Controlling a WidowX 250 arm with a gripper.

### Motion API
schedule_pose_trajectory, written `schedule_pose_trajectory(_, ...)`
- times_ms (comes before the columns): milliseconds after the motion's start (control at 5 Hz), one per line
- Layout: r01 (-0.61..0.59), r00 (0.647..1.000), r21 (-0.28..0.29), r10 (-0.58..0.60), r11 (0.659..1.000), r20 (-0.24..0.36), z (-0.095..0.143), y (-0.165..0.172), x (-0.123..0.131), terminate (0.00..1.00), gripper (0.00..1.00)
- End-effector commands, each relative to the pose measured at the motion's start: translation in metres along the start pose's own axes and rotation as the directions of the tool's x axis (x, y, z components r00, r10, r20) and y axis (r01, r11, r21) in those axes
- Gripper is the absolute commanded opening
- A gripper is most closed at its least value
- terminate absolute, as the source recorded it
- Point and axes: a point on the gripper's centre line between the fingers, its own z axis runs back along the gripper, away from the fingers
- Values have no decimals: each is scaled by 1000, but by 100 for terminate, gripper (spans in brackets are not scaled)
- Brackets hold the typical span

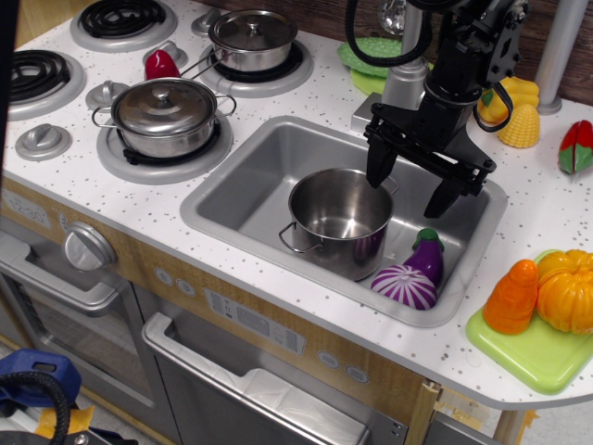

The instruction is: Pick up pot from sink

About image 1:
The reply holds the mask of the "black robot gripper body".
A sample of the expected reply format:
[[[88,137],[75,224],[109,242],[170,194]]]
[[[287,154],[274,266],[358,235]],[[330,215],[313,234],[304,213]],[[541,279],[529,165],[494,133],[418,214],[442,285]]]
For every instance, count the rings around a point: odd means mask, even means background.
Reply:
[[[424,82],[416,110],[382,103],[372,105],[365,137],[381,138],[402,157],[443,179],[464,183],[462,196],[480,194],[486,177],[496,169],[469,138],[466,124],[483,89],[476,83],[447,85],[434,76]]]

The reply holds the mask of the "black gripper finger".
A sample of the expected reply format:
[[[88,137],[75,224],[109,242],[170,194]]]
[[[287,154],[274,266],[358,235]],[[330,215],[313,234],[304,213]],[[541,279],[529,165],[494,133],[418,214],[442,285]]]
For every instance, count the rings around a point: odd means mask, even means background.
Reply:
[[[443,179],[432,194],[423,216],[440,218],[451,207],[464,189],[464,183],[455,179]]]
[[[397,160],[396,151],[383,139],[369,140],[366,178],[370,186],[378,188],[389,176]]]

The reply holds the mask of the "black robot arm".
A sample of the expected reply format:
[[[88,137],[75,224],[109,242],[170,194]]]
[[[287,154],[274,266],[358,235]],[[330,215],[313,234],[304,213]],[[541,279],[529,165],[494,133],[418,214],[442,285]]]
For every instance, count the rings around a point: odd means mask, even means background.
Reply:
[[[421,14],[413,57],[432,42],[431,17],[441,15],[437,58],[423,81],[424,95],[416,109],[389,105],[371,107],[365,137],[369,144],[366,177],[378,187],[402,157],[440,178],[424,215],[439,218],[460,196],[480,194],[496,163],[469,137],[467,122],[478,117],[477,103],[494,89],[513,109],[503,79],[520,60],[518,43],[529,11],[525,1],[410,1]]]

